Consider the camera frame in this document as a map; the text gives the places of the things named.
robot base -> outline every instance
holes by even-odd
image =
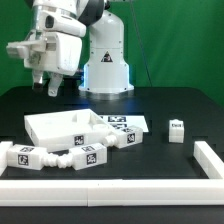
[[[127,90],[125,92],[120,92],[120,93],[94,93],[94,92],[79,90],[79,95],[81,97],[86,97],[86,98],[95,99],[95,100],[119,100],[119,99],[134,96],[134,89]]]

small white cube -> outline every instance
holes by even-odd
[[[107,148],[100,143],[71,148],[69,152],[73,155],[75,170],[107,163]]]
[[[41,170],[44,166],[42,158],[46,153],[46,148],[14,145],[7,152],[8,166]]]
[[[177,119],[169,122],[169,142],[184,142],[184,122]]]

white connector piece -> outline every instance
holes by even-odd
[[[32,170],[41,170],[44,166],[59,168],[72,166],[74,169],[80,170],[107,162],[107,148],[100,143],[71,148],[68,154],[62,156],[48,153],[46,148],[25,145],[12,146],[12,143],[2,143],[0,144],[1,148],[3,149],[2,155],[4,152],[3,162],[0,160],[1,166],[3,166],[2,172],[7,165]]]
[[[143,130],[136,126],[130,126],[120,130],[113,131],[103,139],[106,147],[116,146],[124,148],[130,145],[141,143],[143,140]]]
[[[169,142],[184,142],[184,122],[177,119],[169,122]]]
[[[80,170],[107,163],[107,148],[100,143],[69,149],[73,155],[73,168]]]

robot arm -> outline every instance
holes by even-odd
[[[22,42],[9,43],[11,57],[24,59],[32,69],[33,88],[42,86],[44,71],[50,75],[48,94],[56,96],[63,75],[74,75],[86,27],[99,20],[107,0],[25,0],[33,8],[33,27]]]

white box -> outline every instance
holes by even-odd
[[[41,170],[42,158],[47,154],[46,148],[14,145],[7,151],[8,166]]]
[[[115,130],[90,109],[27,115],[25,129],[33,144],[48,152],[102,142]]]
[[[12,142],[0,143],[0,176],[3,174],[7,167],[7,151],[13,145]]]
[[[80,170],[107,163],[107,148],[100,143],[69,149],[73,155],[73,168]]]

